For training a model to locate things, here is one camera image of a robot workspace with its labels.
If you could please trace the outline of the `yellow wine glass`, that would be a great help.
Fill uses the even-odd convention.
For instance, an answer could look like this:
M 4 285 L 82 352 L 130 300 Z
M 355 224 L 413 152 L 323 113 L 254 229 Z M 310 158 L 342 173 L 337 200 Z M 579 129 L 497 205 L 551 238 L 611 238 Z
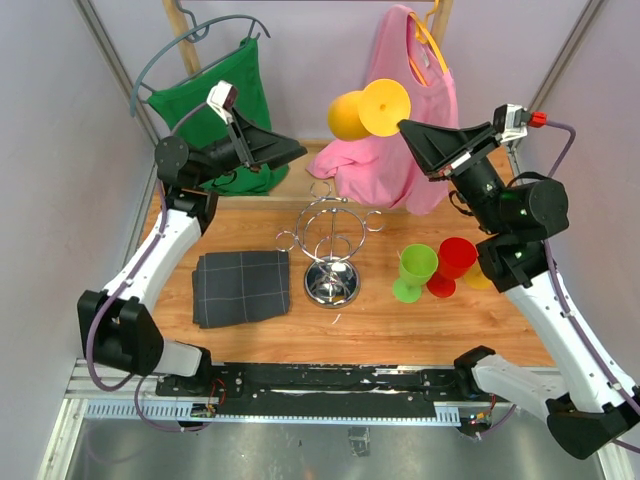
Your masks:
M 493 286 L 490 279 L 488 279 L 482 269 L 478 265 L 474 265 L 463 276 L 465 284 L 475 290 L 486 290 Z
M 339 140 L 385 138 L 398 133 L 398 124 L 408 120 L 410 114 L 411 100 L 406 89 L 395 80 L 382 78 L 362 90 L 335 98 L 328 109 L 327 123 Z

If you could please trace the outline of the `red wine glass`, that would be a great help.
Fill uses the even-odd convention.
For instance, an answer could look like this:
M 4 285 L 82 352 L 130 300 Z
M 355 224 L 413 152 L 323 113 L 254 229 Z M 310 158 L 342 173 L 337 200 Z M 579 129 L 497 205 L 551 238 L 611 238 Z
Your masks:
M 448 298 L 456 291 L 456 281 L 475 264 L 477 249 L 465 238 L 450 237 L 440 244 L 437 256 L 437 270 L 426 287 L 435 297 Z

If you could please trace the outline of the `green wine glass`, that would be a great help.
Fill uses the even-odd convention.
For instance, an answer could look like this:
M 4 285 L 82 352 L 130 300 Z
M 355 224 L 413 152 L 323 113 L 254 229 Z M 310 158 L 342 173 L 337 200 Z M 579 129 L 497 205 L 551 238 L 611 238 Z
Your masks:
M 394 281 L 394 297 L 402 303 L 414 303 L 422 295 L 423 287 L 437 271 L 437 252 L 425 244 L 407 246 L 400 254 L 399 277 Z

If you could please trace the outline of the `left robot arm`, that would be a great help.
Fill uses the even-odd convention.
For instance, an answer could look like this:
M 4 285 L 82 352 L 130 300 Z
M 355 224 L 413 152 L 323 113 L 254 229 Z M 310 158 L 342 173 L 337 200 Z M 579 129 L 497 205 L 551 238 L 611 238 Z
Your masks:
M 215 216 L 218 196 L 201 186 L 238 168 L 276 170 L 307 153 L 298 140 L 255 125 L 235 108 L 224 117 L 226 136 L 205 147 L 177 134 L 158 142 L 154 160 L 161 212 L 151 233 L 111 281 L 99 291 L 85 291 L 78 300 L 88 373 L 103 391 L 110 387 L 98 375 L 99 366 L 128 378 L 179 376 L 181 386 L 195 396 L 213 386 L 210 352 L 165 338 L 152 318 L 172 272 Z

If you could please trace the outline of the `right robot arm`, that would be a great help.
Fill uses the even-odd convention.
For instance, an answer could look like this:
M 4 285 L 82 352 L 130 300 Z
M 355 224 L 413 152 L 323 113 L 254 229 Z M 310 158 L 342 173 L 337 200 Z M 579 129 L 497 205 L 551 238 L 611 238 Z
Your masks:
M 586 459 L 638 425 L 639 385 L 607 354 L 552 257 L 549 239 L 569 226 L 564 185 L 537 172 L 504 182 L 488 159 L 527 124 L 501 118 L 456 130 L 402 120 L 398 128 L 424 175 L 451 181 L 487 234 L 476 246 L 482 273 L 527 318 L 561 374 L 546 381 L 479 346 L 455 360 L 455 392 L 466 400 L 495 394 L 521 407 L 569 455 Z

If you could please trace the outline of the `chrome wine glass rack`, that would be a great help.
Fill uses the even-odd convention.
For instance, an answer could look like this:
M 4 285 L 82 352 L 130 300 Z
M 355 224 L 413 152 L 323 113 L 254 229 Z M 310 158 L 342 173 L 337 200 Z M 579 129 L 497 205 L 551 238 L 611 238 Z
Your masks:
M 325 309 L 343 308 L 357 298 L 362 277 L 353 263 L 367 237 L 385 228 L 382 212 L 361 209 L 333 191 L 328 181 L 312 184 L 311 199 L 291 229 L 275 236 L 281 252 L 299 250 L 309 261 L 303 289 L 311 303 Z

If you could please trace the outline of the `pink t-shirt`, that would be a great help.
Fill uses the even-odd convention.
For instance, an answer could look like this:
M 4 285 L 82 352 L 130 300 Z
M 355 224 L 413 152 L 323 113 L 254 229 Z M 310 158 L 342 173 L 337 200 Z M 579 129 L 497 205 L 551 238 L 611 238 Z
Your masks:
M 410 96 L 412 120 L 457 129 L 458 104 L 452 71 L 449 69 L 428 87 L 420 85 L 410 71 L 411 11 L 407 6 L 394 5 L 383 17 L 366 81 L 387 78 L 399 82 Z M 332 178 L 339 195 L 362 205 L 404 207 L 414 215 L 430 213 L 448 194 L 445 184 L 424 176 L 399 134 L 351 142 L 334 140 L 315 156 L 307 171 L 319 179 Z

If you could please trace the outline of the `green t-shirt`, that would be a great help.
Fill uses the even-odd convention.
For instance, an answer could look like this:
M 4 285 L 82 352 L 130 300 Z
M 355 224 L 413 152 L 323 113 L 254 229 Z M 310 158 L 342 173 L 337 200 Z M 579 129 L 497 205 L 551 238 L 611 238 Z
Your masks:
M 243 40 L 238 51 L 200 76 L 152 93 L 148 103 L 168 128 L 177 128 L 178 135 L 189 144 L 203 148 L 227 137 L 223 120 L 205 104 L 211 88 L 221 80 L 238 90 L 234 106 L 245 119 L 264 129 L 271 127 L 255 37 Z M 287 166 L 276 170 L 263 166 L 257 173 L 240 167 L 235 174 L 203 183 L 202 188 L 222 196 L 262 196 L 279 185 L 288 173 Z

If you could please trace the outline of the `yellow clothes hanger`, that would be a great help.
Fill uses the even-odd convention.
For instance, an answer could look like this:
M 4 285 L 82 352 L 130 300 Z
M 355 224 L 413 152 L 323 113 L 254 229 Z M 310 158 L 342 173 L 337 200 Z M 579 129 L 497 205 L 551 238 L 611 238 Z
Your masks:
M 440 46 L 431 34 L 433 14 L 436 9 L 435 1 L 423 16 L 415 11 L 409 13 L 411 41 L 408 43 L 408 63 L 412 75 L 424 87 L 433 86 L 437 78 L 449 72 Z

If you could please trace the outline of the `dark grey checked cloth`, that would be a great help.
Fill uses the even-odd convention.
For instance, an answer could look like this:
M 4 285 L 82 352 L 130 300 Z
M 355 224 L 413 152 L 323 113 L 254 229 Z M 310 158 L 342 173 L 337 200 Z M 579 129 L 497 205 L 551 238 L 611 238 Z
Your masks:
M 287 252 L 207 253 L 192 272 L 193 323 L 215 329 L 285 315 L 291 306 Z

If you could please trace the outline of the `wooden rack right post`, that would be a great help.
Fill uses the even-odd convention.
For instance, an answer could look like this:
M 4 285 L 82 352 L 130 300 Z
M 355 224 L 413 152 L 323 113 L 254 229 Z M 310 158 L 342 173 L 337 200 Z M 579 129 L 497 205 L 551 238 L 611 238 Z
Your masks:
M 453 5 L 453 0 L 438 0 L 434 2 L 436 9 L 433 14 L 431 34 L 439 46 L 442 46 Z

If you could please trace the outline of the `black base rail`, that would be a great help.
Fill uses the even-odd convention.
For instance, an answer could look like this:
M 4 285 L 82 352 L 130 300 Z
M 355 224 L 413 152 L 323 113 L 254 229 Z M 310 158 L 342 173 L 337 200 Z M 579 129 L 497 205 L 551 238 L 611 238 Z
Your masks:
M 201 377 L 169 375 L 156 384 L 161 397 L 222 397 L 222 415 L 247 418 L 423 419 L 438 402 L 489 403 L 469 393 L 453 368 L 222 363 Z

